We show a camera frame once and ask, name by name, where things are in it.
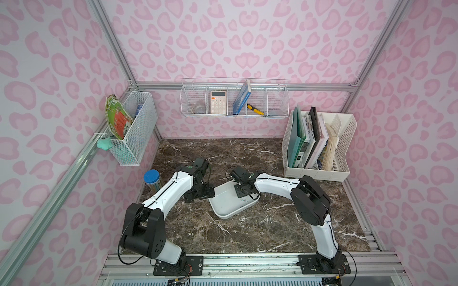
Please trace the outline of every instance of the wire basket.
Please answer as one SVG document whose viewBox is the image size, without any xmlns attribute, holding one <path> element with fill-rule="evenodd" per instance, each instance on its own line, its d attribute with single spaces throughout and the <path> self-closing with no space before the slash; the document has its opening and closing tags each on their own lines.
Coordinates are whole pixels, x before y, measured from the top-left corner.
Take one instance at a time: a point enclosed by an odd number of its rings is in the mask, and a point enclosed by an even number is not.
<svg viewBox="0 0 458 286">
<path fill-rule="evenodd" d="M 232 104 L 236 100 L 246 79 L 234 78 L 196 78 L 183 79 L 180 93 L 181 112 L 184 116 L 216 116 L 216 117 L 268 117 L 285 118 L 288 116 L 289 94 L 286 80 L 250 79 L 251 95 L 247 103 L 261 110 L 259 115 L 244 106 L 238 115 L 234 115 Z M 226 114 L 210 114 L 211 91 L 226 91 Z M 197 113 L 196 106 L 205 106 L 205 113 Z"/>
<path fill-rule="evenodd" d="M 139 166 L 148 144 L 158 114 L 149 92 L 131 92 L 122 106 L 134 118 L 137 106 L 143 104 L 123 140 L 112 139 L 109 150 L 121 166 Z"/>
</svg>

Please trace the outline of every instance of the white tray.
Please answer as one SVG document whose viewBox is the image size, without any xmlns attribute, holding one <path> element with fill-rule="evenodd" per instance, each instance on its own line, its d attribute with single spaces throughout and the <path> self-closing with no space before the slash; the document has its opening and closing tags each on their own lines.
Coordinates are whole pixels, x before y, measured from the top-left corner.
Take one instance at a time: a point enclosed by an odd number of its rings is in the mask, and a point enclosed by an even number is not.
<svg viewBox="0 0 458 286">
<path fill-rule="evenodd" d="M 215 197 L 208 199 L 212 205 L 213 211 L 219 218 L 228 219 L 231 216 L 254 205 L 258 200 L 253 200 L 250 196 L 238 198 L 234 186 L 236 182 L 227 182 L 215 188 Z"/>
</svg>

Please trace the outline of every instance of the blue book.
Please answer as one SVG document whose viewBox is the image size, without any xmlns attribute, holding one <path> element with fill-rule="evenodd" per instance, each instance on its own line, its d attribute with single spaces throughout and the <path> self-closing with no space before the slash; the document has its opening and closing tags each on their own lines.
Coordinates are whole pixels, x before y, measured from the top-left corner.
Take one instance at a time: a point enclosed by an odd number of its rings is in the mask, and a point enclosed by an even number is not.
<svg viewBox="0 0 458 286">
<path fill-rule="evenodd" d="M 251 85 L 250 85 L 250 80 L 246 80 L 245 83 L 242 86 L 242 89 L 240 90 L 239 94 L 237 95 L 237 98 L 235 99 L 234 103 L 232 104 L 232 114 L 233 115 L 238 115 L 240 113 L 240 110 L 244 106 L 246 106 L 246 101 L 248 100 L 248 97 L 251 94 Z"/>
</svg>

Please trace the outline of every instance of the metal base rail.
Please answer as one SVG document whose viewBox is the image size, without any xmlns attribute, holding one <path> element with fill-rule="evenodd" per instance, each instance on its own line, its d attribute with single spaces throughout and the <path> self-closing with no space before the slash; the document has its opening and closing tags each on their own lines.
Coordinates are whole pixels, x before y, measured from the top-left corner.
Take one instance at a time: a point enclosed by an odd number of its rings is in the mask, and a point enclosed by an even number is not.
<svg viewBox="0 0 458 286">
<path fill-rule="evenodd" d="M 304 253 L 259 253 L 259 254 L 188 254 L 203 255 L 203 275 L 199 278 L 256 278 L 256 277 L 327 277 L 334 275 L 303 275 L 298 255 Z M 394 252 L 351 252 L 358 267 L 358 276 L 405 276 L 404 267 Z M 129 263 L 138 259 L 136 254 L 122 254 Z M 355 273 L 351 257 L 348 262 Z M 122 264 L 116 254 L 109 255 L 100 281 L 111 279 L 144 279 L 153 276 L 154 259 L 142 258 L 134 265 Z"/>
</svg>

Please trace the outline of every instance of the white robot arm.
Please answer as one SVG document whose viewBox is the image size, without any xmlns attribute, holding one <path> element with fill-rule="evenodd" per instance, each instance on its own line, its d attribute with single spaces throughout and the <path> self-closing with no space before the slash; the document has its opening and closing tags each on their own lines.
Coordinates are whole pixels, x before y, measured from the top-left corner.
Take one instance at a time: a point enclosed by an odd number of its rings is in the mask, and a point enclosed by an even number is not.
<svg viewBox="0 0 458 286">
<path fill-rule="evenodd" d="M 154 196 L 142 204 L 130 205 L 126 210 L 120 246 L 182 269 L 186 254 L 166 239 L 164 220 L 183 195 L 186 203 L 215 196 L 213 186 L 203 181 L 208 166 L 208 162 L 200 158 L 192 165 L 182 165 Z M 319 260 L 325 264 L 321 269 L 332 272 L 335 261 L 344 255 L 333 235 L 329 213 L 331 201 L 311 177 L 286 179 L 267 173 L 250 173 L 242 167 L 236 167 L 231 176 L 238 183 L 235 191 L 240 198 L 272 193 L 292 200 L 301 218 L 312 226 Z"/>
</svg>

